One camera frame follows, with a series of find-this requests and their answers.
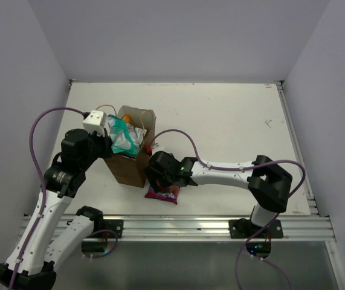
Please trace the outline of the purple Fox's candy bag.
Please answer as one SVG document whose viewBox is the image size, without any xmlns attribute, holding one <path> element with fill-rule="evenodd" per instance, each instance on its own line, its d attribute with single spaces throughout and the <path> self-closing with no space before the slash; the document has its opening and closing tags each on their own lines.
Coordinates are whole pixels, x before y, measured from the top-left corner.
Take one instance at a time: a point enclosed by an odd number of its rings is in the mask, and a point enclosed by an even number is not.
<svg viewBox="0 0 345 290">
<path fill-rule="evenodd" d="M 171 202 L 177 205 L 179 192 L 180 192 L 180 186 L 178 185 L 171 185 L 169 187 L 162 188 L 159 190 L 155 190 L 150 185 L 144 197 L 147 199 L 157 199 L 160 201 Z"/>
</svg>

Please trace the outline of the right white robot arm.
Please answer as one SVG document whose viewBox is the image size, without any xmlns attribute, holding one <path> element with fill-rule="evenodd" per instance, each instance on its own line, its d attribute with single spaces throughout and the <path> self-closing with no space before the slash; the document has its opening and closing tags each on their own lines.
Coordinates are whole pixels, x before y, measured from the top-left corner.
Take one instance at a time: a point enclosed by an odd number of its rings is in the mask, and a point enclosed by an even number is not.
<svg viewBox="0 0 345 290">
<path fill-rule="evenodd" d="M 265 155 L 237 164 L 210 164 L 196 157 L 177 160 L 171 153 L 157 151 L 146 166 L 145 175 L 154 190 L 172 185 L 226 185 L 248 190 L 257 201 L 248 230 L 255 237 L 269 231 L 269 221 L 287 209 L 292 175 Z"/>
</svg>

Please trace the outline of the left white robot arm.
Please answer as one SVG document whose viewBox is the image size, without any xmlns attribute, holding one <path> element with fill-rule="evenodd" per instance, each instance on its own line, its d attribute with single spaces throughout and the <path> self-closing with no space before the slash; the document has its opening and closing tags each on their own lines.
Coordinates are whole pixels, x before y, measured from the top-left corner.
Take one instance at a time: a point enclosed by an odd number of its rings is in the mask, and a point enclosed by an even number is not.
<svg viewBox="0 0 345 290">
<path fill-rule="evenodd" d="M 99 158 L 111 156 L 105 128 L 93 133 L 72 129 L 61 142 L 61 151 L 44 174 L 44 185 L 33 215 L 15 250 L 0 263 L 0 284 L 8 289 L 51 289 L 57 272 L 83 239 L 118 235 L 106 228 L 103 213 L 83 206 L 67 228 L 54 237 L 65 210 L 85 182 L 86 171 Z"/>
</svg>

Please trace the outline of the orange Kettle chips bag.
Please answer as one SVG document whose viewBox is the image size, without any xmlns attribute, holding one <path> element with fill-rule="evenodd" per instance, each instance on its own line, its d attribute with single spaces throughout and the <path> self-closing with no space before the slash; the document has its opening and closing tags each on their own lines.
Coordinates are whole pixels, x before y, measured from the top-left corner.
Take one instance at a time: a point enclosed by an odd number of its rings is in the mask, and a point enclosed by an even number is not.
<svg viewBox="0 0 345 290">
<path fill-rule="evenodd" d="M 125 121 L 126 123 L 130 123 L 131 122 L 131 116 L 129 114 L 124 114 L 121 119 L 123 121 Z"/>
</svg>

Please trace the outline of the brown paper bag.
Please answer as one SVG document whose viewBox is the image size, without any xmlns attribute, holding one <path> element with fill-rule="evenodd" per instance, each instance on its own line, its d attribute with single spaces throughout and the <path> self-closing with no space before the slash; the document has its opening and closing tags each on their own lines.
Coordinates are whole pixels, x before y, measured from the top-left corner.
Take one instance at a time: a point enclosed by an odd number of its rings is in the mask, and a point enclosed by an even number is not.
<svg viewBox="0 0 345 290">
<path fill-rule="evenodd" d="M 150 159 L 150 156 L 146 154 L 145 147 L 150 146 L 155 137 L 156 115 L 151 109 L 124 105 L 115 112 L 114 116 L 121 119 L 124 114 L 131 116 L 131 125 L 147 130 L 140 152 L 135 158 L 113 153 L 110 158 L 105 158 L 104 161 L 119 184 L 143 188 L 146 182 L 144 170 Z"/>
</svg>

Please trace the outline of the teal candy bag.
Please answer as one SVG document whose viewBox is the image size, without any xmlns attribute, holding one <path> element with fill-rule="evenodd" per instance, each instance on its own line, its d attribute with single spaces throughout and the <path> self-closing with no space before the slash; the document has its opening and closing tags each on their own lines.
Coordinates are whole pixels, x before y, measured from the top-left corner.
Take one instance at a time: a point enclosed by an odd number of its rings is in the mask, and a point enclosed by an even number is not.
<svg viewBox="0 0 345 290">
<path fill-rule="evenodd" d="M 108 128 L 112 152 L 135 158 L 140 152 L 147 130 L 134 127 L 114 115 L 108 115 Z"/>
</svg>

